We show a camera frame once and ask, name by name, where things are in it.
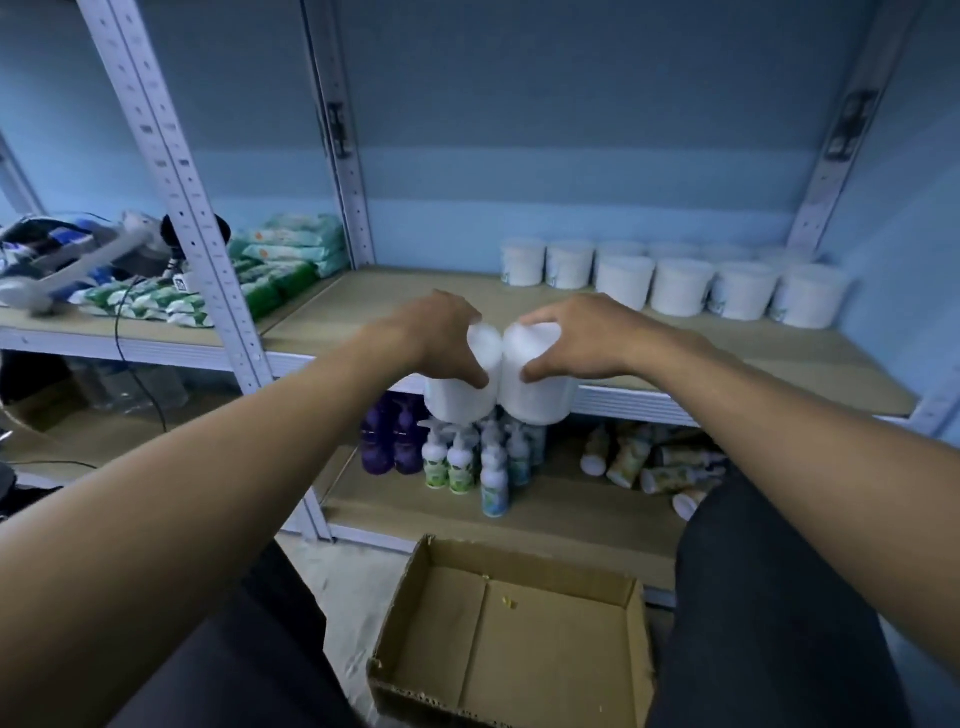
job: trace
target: purple bottle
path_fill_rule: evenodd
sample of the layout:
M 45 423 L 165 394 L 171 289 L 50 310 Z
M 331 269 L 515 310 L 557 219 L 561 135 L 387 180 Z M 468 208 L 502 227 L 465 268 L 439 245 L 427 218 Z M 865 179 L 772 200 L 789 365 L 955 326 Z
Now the purple bottle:
M 400 407 L 394 427 L 396 471 L 402 475 L 414 475 L 423 470 L 422 428 L 417 425 L 417 409 L 411 397 L 401 395 L 396 403 Z
M 394 466 L 394 407 L 389 396 L 367 410 L 360 425 L 360 458 L 371 475 L 388 473 Z

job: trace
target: cardboard flap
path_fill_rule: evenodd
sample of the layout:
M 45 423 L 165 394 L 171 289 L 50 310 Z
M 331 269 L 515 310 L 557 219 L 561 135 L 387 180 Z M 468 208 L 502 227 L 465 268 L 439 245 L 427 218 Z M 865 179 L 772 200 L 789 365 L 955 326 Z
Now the cardboard flap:
M 643 614 L 643 585 L 637 583 L 627 604 L 627 643 L 630 648 L 631 674 L 634 683 L 636 725 L 643 725 L 654 699 L 654 661 L 650 651 L 650 635 Z
M 430 570 L 396 666 L 397 687 L 457 708 L 486 587 L 483 577 L 467 571 Z
M 431 538 L 429 548 L 430 559 L 437 566 L 620 608 L 627 606 L 634 590 L 635 580 L 624 574 L 574 566 L 486 544 Z
M 430 554 L 423 542 L 417 544 L 400 577 L 394 600 L 383 619 L 380 637 L 367 661 L 367 677 L 389 680 L 396 671 L 407 640 L 407 627 L 420 605 L 420 596 L 430 573 Z

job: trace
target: clear plastic bottle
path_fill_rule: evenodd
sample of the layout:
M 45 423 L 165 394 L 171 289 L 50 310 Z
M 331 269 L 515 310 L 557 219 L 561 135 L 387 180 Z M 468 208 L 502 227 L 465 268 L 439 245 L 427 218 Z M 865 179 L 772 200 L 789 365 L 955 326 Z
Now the clear plastic bottle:
M 523 425 L 507 425 L 510 440 L 507 441 L 507 470 L 513 488 L 530 485 L 530 443 L 523 434 Z

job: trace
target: forearm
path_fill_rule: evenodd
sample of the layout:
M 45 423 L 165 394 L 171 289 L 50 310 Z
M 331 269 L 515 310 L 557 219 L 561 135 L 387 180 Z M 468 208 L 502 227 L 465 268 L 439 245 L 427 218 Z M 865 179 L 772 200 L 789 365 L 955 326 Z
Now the forearm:
M 98 724 L 122 705 L 407 374 L 396 344 L 360 336 L 0 527 L 0 583 L 16 585 L 0 599 L 0 715 Z
M 810 395 L 695 337 L 679 335 L 653 369 L 646 375 L 881 614 L 960 667 L 957 450 Z

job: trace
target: green label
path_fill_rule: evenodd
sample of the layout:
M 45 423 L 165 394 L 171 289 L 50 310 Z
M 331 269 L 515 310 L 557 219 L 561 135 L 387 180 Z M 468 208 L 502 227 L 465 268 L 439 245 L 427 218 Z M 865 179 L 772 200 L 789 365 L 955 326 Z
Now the green label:
M 454 493 L 466 493 L 473 487 L 473 468 L 450 466 L 450 490 Z
M 424 460 L 423 473 L 426 475 L 427 488 L 445 488 L 447 485 L 446 461 Z

